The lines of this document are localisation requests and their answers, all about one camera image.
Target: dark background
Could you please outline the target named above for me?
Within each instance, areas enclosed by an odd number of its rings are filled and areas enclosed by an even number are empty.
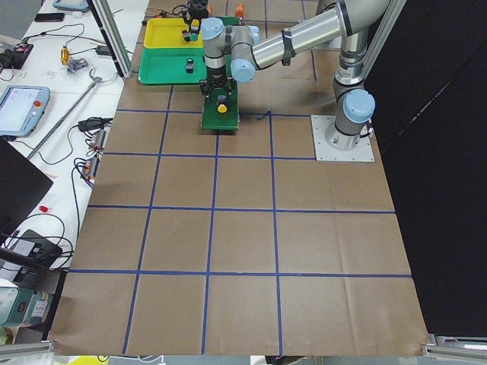
[[[487,2],[407,1],[365,87],[428,331],[487,335]]]

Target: blue and white device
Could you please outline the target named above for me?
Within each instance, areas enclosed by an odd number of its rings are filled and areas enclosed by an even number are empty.
[[[54,0],[53,7],[59,10],[82,12],[86,12],[89,9],[86,0]]]
[[[50,98],[41,86],[7,86],[0,97],[0,135],[26,137],[37,126]]]

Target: blue joint cap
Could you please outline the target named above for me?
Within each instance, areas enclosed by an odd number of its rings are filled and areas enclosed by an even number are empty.
[[[223,31],[224,25],[217,17],[208,17],[201,23],[201,35],[203,40],[213,40]]]
[[[234,59],[230,64],[230,69],[236,82],[251,82],[256,75],[256,68],[246,59]]]
[[[260,42],[260,29],[255,25],[248,25],[250,32],[252,32],[253,44]]]
[[[374,114],[375,99],[367,91],[355,89],[345,95],[343,112],[352,122],[367,122]]]

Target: black monitor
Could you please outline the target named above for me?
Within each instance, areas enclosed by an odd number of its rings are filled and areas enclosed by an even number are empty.
[[[11,235],[53,182],[0,137],[0,233]],[[5,236],[0,234],[0,244]]]

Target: orange bottle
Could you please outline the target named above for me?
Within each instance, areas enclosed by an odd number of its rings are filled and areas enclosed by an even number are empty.
[[[235,16],[240,18],[240,20],[244,19],[244,9],[244,4],[239,2],[237,5],[237,10],[235,11]]]

